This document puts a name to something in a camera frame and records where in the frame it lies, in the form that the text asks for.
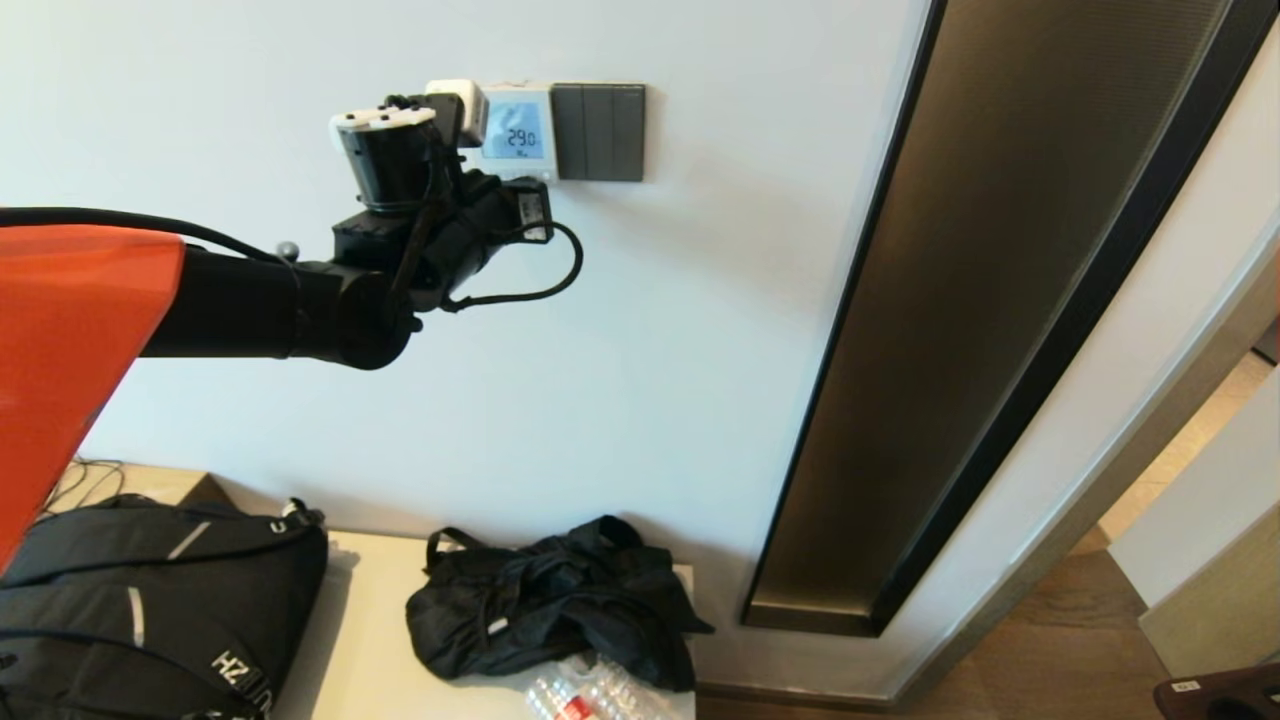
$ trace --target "door frame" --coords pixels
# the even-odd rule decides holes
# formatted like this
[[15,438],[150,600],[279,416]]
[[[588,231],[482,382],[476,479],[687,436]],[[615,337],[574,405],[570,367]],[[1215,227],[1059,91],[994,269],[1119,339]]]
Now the door frame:
[[891,705],[909,705],[924,697],[973,652],[1120,500],[1275,322],[1280,307],[1280,208],[1260,233],[1262,238],[1262,252],[1253,258],[1242,281],[1197,334],[1187,354],[1092,469],[1076,498],[1050,521],[1023,562],[1010,569],[902,684]]

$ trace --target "black backpack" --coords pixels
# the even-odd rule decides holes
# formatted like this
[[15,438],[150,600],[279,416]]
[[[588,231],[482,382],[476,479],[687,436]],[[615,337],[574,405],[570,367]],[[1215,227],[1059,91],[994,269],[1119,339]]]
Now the black backpack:
[[297,501],[122,496],[37,523],[0,577],[0,720],[265,717],[328,555]]
[[[442,538],[463,550],[442,552]],[[595,650],[646,683],[694,689],[684,633],[694,614],[671,552],[612,515],[520,550],[445,528],[428,541],[426,587],[406,609],[417,659],[436,676],[509,675]]]

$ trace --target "reflective strip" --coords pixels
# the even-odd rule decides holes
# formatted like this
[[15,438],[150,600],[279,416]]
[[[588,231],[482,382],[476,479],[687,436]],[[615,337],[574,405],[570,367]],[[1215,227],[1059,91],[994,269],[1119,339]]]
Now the reflective strip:
[[133,609],[133,644],[142,647],[147,639],[147,625],[142,618],[142,593],[129,588],[129,607]]
[[205,530],[209,529],[209,525],[210,525],[209,520],[205,520],[204,523],[196,525],[196,529],[191,530],[191,534],[187,536],[187,539],[179,542],[178,547],[173,548],[173,552],[169,553],[169,560],[173,560],[173,559],[178,557],[188,547],[191,547],[191,543],[196,542],[196,538],[198,538],[200,536],[202,536],[205,533]]

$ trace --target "digital temperature display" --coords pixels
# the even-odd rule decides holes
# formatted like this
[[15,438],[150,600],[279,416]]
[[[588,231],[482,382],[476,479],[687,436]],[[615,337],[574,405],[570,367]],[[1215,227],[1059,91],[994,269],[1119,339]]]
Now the digital temperature display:
[[543,158],[543,122],[535,102],[492,102],[484,156]]

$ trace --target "cable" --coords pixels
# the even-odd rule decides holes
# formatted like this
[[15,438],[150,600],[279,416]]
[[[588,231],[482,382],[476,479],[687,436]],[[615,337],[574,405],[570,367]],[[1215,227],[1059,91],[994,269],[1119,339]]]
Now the cable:
[[74,457],[72,460],[70,465],[74,465],[74,466],[77,466],[79,469],[79,471],[81,471],[79,478],[76,478],[76,482],[73,482],[70,484],[67,484],[65,487],[64,487],[64,483],[61,483],[61,482],[59,482],[54,487],[54,489],[49,493],[49,498],[45,501],[45,506],[40,511],[40,520],[44,520],[44,519],[46,519],[46,518],[49,518],[51,515],[56,515],[58,514],[58,512],[54,512],[51,510],[52,506],[56,505],[64,497],[67,497],[70,493],[76,492],[81,486],[84,484],[84,482],[88,479],[90,468],[108,468],[108,471],[101,478],[99,478],[91,487],[88,487],[81,495],[79,500],[76,501],[76,505],[73,505],[68,510],[78,510],[78,509],[83,507],[84,502],[95,492],[97,492],[97,488],[102,487],[102,483],[105,483],[113,475],[115,475],[115,477],[119,478],[119,480],[116,482],[116,486],[115,486],[115,491],[111,492],[108,497],[105,497],[102,500],[109,500],[111,497],[115,497],[115,496],[120,495],[120,491],[124,489],[124,480],[125,480],[125,478],[124,478],[124,462],[120,461],[120,460],[84,460],[82,457]]
[[[526,292],[518,295],[486,295],[483,297],[463,297],[462,300],[451,300],[445,297],[444,300],[440,301],[440,310],[444,310],[445,313],[458,313],[466,310],[467,307],[474,307],[476,305],[500,305],[503,302],[529,302],[532,300],[545,300],[553,295],[559,293],[568,286],[573,284],[573,281],[577,279],[579,273],[582,272],[582,242],[577,238],[577,233],[570,229],[568,225],[557,223],[556,220],[535,220],[532,223],[525,223],[524,225],[520,225],[518,228],[515,228],[512,231],[495,234],[503,237],[518,236],[524,238],[525,232],[531,231],[534,228],[556,228],[562,233],[564,233],[564,236],[568,237],[568,241],[573,245],[573,266],[570,269],[568,274],[564,275],[564,279],[562,279],[561,282],[553,284],[547,290],[541,290],[538,292]],[[507,245],[547,245],[549,242],[550,237],[548,237],[547,240],[516,240],[508,242]]]
[[241,242],[215,229],[184,220],[142,215],[138,213],[120,213],[92,208],[0,208],[0,227],[18,225],[109,225],[114,228],[172,232],[225,247],[252,260],[288,264],[287,260],[278,255],[259,250],[247,242]]

